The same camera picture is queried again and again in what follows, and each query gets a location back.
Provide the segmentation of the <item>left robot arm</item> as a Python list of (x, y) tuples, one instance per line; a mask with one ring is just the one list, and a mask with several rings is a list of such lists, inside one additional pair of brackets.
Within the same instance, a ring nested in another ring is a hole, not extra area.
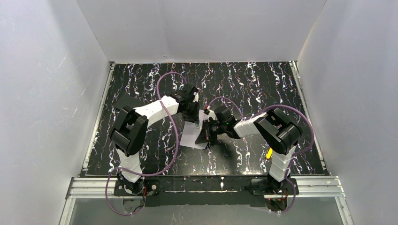
[(139, 152), (144, 145), (147, 129), (179, 113), (186, 122), (194, 124), (199, 121), (199, 90), (187, 83), (182, 89), (146, 105), (125, 94), (116, 101), (114, 107), (119, 113), (111, 129), (110, 140), (120, 158), (123, 179), (134, 184), (144, 176)]

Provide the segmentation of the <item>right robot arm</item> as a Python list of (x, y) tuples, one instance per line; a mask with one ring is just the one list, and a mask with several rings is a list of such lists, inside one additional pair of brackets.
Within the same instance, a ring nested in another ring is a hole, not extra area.
[(233, 139), (261, 135), (273, 151), (268, 181), (283, 184), (290, 174), (289, 164), (303, 135), (302, 128), (283, 112), (283, 108), (294, 110), (287, 105), (272, 105), (247, 120), (236, 119), (225, 106), (214, 111), (206, 109), (207, 118), (202, 122), (195, 144), (212, 142), (222, 134)]

